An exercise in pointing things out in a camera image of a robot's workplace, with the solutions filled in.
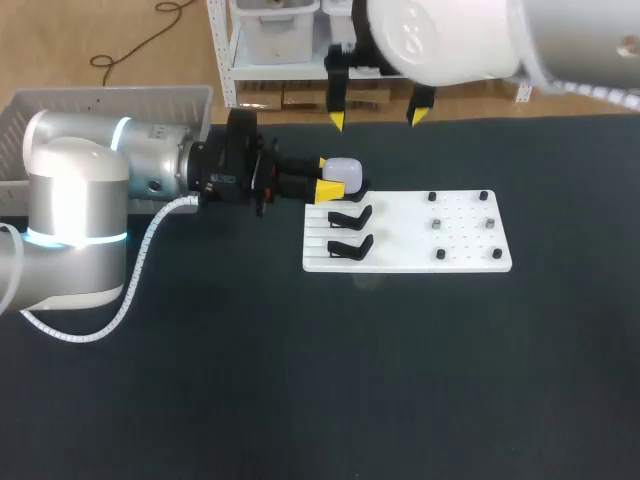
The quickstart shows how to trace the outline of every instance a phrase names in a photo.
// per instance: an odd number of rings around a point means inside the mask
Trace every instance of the black bracket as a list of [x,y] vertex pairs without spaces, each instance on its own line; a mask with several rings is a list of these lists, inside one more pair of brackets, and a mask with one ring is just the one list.
[[362,211],[358,218],[350,217],[349,215],[345,215],[344,213],[339,212],[329,212],[328,219],[331,224],[331,228],[340,227],[340,228],[349,228],[351,230],[356,230],[359,232],[362,230],[369,218],[371,218],[371,214],[373,213],[373,207],[368,205]]
[[359,247],[331,240],[327,242],[327,250],[331,258],[348,258],[360,262],[365,259],[373,246],[373,235],[367,235]]
[[362,187],[360,187],[360,190],[358,192],[349,193],[338,201],[360,203],[360,201],[364,198],[364,196],[367,194],[370,188],[371,188],[371,182],[365,179],[362,181]]

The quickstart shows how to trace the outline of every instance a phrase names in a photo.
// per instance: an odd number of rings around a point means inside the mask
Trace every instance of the screw hole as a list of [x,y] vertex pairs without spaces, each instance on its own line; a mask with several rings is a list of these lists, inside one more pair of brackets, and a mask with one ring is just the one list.
[[148,187],[149,190],[151,190],[153,193],[158,193],[162,190],[162,184],[160,182],[156,182],[155,180],[151,180],[148,183]]
[[618,47],[618,55],[631,58],[640,55],[640,38],[629,35],[622,39],[622,45]]

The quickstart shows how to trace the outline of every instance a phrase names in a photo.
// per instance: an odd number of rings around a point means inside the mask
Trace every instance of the white spiral cable wrap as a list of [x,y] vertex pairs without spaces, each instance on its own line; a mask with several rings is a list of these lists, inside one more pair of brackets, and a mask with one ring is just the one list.
[[11,238],[13,239],[13,248],[15,250],[9,285],[7,286],[7,291],[4,292],[2,301],[0,301],[0,315],[2,315],[11,303],[11,300],[13,300],[13,297],[18,291],[18,286],[20,285],[22,268],[24,266],[24,243],[22,243],[22,237],[20,236],[20,233],[13,225],[9,225],[8,223],[0,223],[0,228],[6,228],[9,231],[9,233],[11,234]]
[[109,322],[109,324],[104,327],[99,332],[93,333],[91,335],[70,335],[68,333],[63,333],[58,330],[55,330],[48,325],[45,325],[33,314],[27,310],[22,310],[22,315],[25,316],[27,320],[29,320],[36,328],[43,331],[47,335],[57,338],[58,340],[62,340],[64,342],[70,343],[90,343],[95,342],[97,340],[103,339],[111,332],[113,332],[120,322],[124,319],[127,311],[129,310],[129,306],[133,301],[133,296],[136,293],[136,288],[138,288],[138,281],[140,280],[140,274],[142,273],[142,266],[144,265],[144,260],[147,256],[147,251],[149,250],[149,245],[151,243],[151,239],[153,235],[156,233],[156,229],[160,222],[164,220],[164,218],[169,215],[176,208],[189,206],[189,205],[198,205],[198,197],[182,197],[173,202],[167,204],[162,210],[160,210],[154,219],[151,221],[149,228],[147,228],[146,233],[144,234],[144,238],[142,239],[142,245],[140,245],[140,250],[138,252],[138,258],[136,260],[136,265],[133,269],[133,275],[131,276],[131,282],[129,283],[129,288],[127,289],[127,294],[124,297],[122,302],[122,306],[116,316]]
[[594,87],[573,82],[553,82],[553,87],[567,93],[576,93],[597,100],[604,100],[614,105],[640,111],[640,96],[624,90],[616,90],[605,87]]

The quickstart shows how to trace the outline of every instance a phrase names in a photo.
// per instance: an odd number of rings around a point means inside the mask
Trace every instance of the white board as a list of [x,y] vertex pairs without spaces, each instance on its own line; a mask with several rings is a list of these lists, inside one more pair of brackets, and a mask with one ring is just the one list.
[[[511,253],[498,202],[494,192],[485,192],[484,201],[481,190],[368,192],[360,203],[307,205],[303,268],[338,273],[508,272]],[[435,201],[430,201],[430,193],[435,193]],[[329,212],[359,217],[368,205],[373,214],[362,231],[329,224]],[[493,228],[488,228],[490,219]],[[434,220],[440,220],[439,229]],[[374,243],[362,261],[331,257],[327,250],[331,240],[359,247],[369,234]],[[445,252],[443,259],[439,250]]]

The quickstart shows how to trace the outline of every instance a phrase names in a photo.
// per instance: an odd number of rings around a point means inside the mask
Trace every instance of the white bin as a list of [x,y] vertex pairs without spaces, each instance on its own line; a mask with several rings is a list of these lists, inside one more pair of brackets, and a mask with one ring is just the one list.
[[256,65],[311,61],[319,8],[320,0],[231,0]]
[[351,19],[353,0],[322,0],[322,10],[331,21],[331,41],[354,47],[356,31]]

